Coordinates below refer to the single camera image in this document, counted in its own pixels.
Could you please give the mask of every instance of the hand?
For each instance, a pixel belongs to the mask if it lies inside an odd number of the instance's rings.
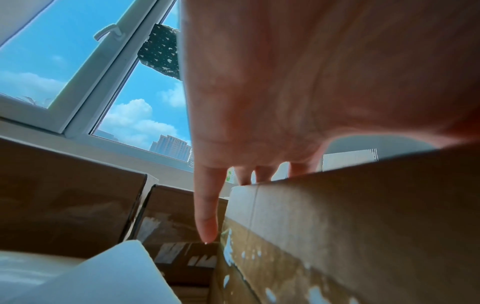
[[[248,184],[253,170],[267,181],[285,161],[290,176],[313,172],[340,136],[477,138],[479,11],[467,0],[183,0],[202,240],[217,236],[229,167]]]

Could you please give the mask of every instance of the blue sky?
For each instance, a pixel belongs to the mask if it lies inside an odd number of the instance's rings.
[[[132,2],[56,0],[0,49],[0,93],[47,107]],[[179,28],[177,5],[164,24]],[[99,129],[143,149],[160,134],[190,142],[182,83],[138,63]]]

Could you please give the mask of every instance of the green patterned object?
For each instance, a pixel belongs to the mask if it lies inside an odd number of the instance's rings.
[[[138,51],[143,65],[164,75],[180,80],[177,34],[179,30],[164,25],[154,25],[150,37]]]

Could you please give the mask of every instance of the cardboard box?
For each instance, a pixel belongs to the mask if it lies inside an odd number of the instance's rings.
[[[157,181],[0,139],[0,249],[95,256],[126,238]]]
[[[478,303],[479,155],[234,188],[209,303]]]
[[[228,201],[218,200],[221,227]],[[193,192],[155,185],[141,211],[140,240],[169,284],[208,286],[217,263],[219,238],[204,244],[195,226]]]

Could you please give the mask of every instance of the window pane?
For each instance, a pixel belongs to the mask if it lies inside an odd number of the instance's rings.
[[[0,48],[0,94],[47,108],[134,0],[56,0]]]
[[[163,24],[179,27],[177,4]],[[190,160],[193,167],[182,82],[140,62],[93,134],[183,162]]]

